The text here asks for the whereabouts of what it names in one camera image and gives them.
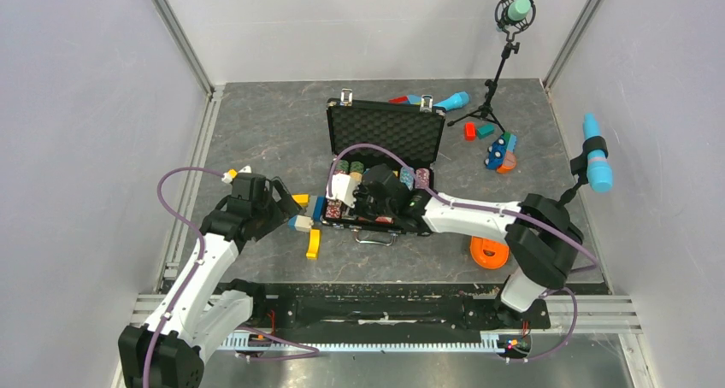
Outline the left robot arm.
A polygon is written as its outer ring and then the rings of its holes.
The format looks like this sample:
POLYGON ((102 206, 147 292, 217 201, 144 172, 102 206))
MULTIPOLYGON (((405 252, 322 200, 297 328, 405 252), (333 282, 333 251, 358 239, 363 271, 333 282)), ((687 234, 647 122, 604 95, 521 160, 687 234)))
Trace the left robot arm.
POLYGON ((250 241, 284 226, 301 211, 278 177, 245 167, 218 173, 231 186, 203 218, 189 225, 197 242, 159 306, 118 340, 127 387, 197 387, 207 361, 238 326, 268 318, 264 285, 234 280, 212 302, 222 275, 250 241))

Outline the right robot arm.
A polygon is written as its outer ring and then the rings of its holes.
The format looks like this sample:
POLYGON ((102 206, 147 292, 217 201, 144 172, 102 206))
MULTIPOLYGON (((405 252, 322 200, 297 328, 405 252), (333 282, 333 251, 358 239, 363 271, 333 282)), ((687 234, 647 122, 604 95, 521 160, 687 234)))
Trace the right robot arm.
POLYGON ((506 245, 518 267, 493 304, 504 326, 518 325, 535 300, 564 288, 575 259, 588 252, 566 208, 541 195, 504 203, 461 199, 430 187, 409 188, 386 164, 360 179, 330 173, 325 194, 366 219, 391 216, 408 232, 455 233, 506 245))

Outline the black poker case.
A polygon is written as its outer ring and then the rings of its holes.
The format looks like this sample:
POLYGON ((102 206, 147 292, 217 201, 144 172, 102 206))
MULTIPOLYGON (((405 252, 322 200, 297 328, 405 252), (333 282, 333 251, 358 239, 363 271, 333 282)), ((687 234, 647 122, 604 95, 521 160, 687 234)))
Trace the black poker case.
MULTIPOLYGON (((399 172, 402 167, 428 168, 430 188, 433 189, 432 164, 439 153, 446 112, 431 102, 420 105, 395 104, 355 99, 351 90, 344 89, 339 98, 326 104, 331 150, 334 154, 329 172, 333 173, 340 160, 362 162, 365 170, 386 164, 399 172)), ((406 232, 362 229, 351 223, 327 220, 322 211, 321 221, 339 229, 387 232, 392 239, 406 232)))

